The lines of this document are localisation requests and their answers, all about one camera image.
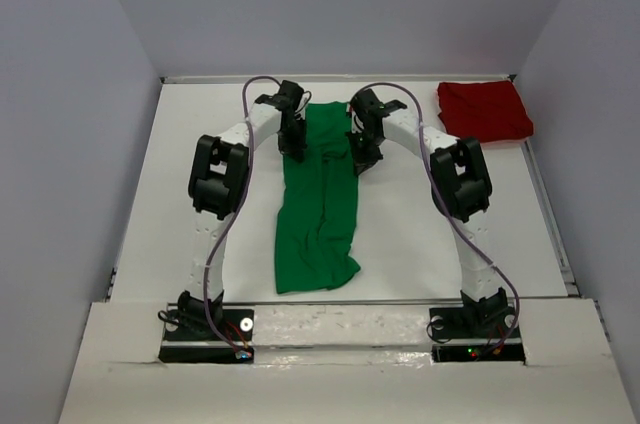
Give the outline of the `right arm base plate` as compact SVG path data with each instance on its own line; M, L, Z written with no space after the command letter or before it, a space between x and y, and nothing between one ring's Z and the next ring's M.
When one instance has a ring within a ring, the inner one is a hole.
M429 309L426 334L432 343L434 363L520 362L526 361L520 329L513 324L515 311L509 307L497 317L475 324L463 316L462 307Z

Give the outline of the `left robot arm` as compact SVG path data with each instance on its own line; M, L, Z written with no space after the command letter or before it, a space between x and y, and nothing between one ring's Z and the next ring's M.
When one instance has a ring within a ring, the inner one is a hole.
M222 269L227 236L248 195L255 150L268 138L278 138L280 153L301 162L306 149L304 108L309 93L299 84L268 76L278 85L272 94L248 100L243 86L243 121L217 136L201 136L195 148L188 196L196 212L195 240L189 281L178 298L178 323L195 336L213 336L232 345L225 334Z

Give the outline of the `green t-shirt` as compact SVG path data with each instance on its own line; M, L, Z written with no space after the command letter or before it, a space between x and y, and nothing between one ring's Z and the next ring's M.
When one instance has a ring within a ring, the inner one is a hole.
M337 289L361 270L351 256L359 183L347 139L347 104L312 103L306 124L304 159L283 158L274 250L279 295Z

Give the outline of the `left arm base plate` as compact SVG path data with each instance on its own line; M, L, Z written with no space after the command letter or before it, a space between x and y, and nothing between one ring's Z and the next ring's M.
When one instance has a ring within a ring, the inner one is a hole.
M232 307L224 311L218 330L220 338L209 324L189 322L173 306L157 313L163 323L163 335L158 358L165 364L250 364L254 361L253 309Z

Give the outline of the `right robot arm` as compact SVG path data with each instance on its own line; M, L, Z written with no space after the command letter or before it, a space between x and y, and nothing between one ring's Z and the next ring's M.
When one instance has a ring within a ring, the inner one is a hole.
M480 142L458 138L424 122L421 108L399 100L384 102L367 85L354 94L347 134L357 175L382 160L380 146L394 142L425 168L436 209L452 230L461 268L461 305L430 312L429 338L440 345L455 339L504 339L514 331L517 292L488 256L486 212L493 192Z

